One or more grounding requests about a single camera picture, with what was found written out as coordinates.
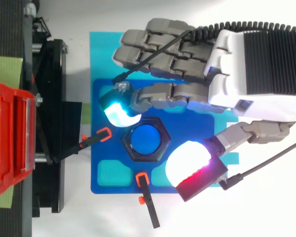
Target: white background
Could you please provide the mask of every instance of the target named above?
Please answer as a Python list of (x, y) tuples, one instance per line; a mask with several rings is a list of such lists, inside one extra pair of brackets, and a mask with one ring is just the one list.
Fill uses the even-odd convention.
[[(67, 96), (90, 102), (89, 32), (144, 29), (154, 17), (206, 26), (221, 21), (267, 21), (296, 26), (296, 0), (41, 0), (55, 39), (69, 46)], [(90, 126), (81, 130), (90, 134)], [(283, 142), (242, 145), (243, 172), (296, 142), (296, 125)], [(161, 227), (153, 229), (139, 195), (95, 195), (90, 191), (90, 151), (66, 160), (65, 208), (41, 209), (34, 237), (296, 237), (296, 150), (248, 176), (228, 191), (210, 188), (184, 203), (179, 195), (152, 195)]]

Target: robotic hand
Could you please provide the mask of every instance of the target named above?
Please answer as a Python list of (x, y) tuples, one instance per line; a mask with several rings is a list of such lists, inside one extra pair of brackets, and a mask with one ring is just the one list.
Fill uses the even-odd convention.
[[(281, 141), (296, 122), (296, 27), (227, 22), (194, 28), (181, 21), (152, 19), (146, 31), (128, 30), (121, 43), (113, 58), (130, 70), (115, 77), (113, 90), (100, 99), (113, 125), (135, 124), (151, 107), (175, 106), (214, 113), (228, 109), (236, 116), (261, 119), (226, 128), (203, 142), (205, 150), (199, 143), (187, 142), (173, 151), (166, 173), (185, 201), (212, 183), (219, 182), (226, 190), (245, 177), (227, 179), (221, 155), (246, 141)], [(125, 81), (134, 71), (185, 83), (155, 83), (135, 91)], [(191, 149), (196, 149), (191, 157), (198, 161), (189, 159), (191, 169), (173, 175), (173, 166)]]

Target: orange clamp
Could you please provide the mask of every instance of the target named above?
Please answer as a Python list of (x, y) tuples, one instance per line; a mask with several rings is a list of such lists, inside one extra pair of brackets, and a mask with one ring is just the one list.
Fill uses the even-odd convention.
[(88, 139), (88, 137), (86, 137), (85, 135), (81, 135), (81, 140), (84, 142), (85, 140), (87, 140)]
[(139, 201), (139, 203), (140, 203), (140, 205), (144, 205), (146, 202), (145, 202), (145, 199), (144, 199), (144, 196), (140, 196), (139, 198), (138, 198), (138, 201)]
[(145, 176), (147, 184), (149, 184), (149, 178), (148, 178), (147, 173), (146, 172), (140, 172), (140, 173), (136, 174), (136, 176), (135, 176), (138, 187), (140, 187), (139, 177), (142, 176), (142, 175)]
[(108, 132), (109, 135), (107, 137), (103, 138), (102, 140), (100, 140), (101, 142), (105, 142), (106, 140), (109, 140), (112, 137), (112, 131), (108, 127), (104, 127), (102, 129), (100, 129), (99, 131), (97, 131), (97, 134), (99, 134), (105, 130)]

